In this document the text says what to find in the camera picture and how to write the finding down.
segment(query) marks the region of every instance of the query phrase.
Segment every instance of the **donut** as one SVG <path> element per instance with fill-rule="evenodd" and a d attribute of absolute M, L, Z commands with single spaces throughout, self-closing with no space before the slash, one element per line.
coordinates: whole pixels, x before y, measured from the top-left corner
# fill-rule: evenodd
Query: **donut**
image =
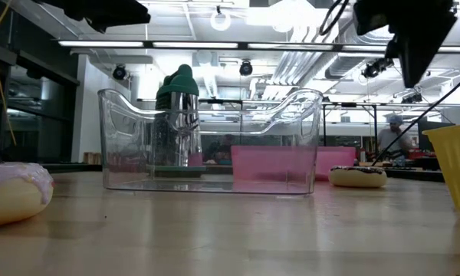
<path fill-rule="evenodd" d="M 53 178 L 34 163 L 0 163 L 0 225 L 28 219 L 53 196 Z"/>
<path fill-rule="evenodd" d="M 330 169 L 329 182 L 339 187 L 379 188 L 386 184 L 386 173 L 376 167 L 335 166 Z"/>

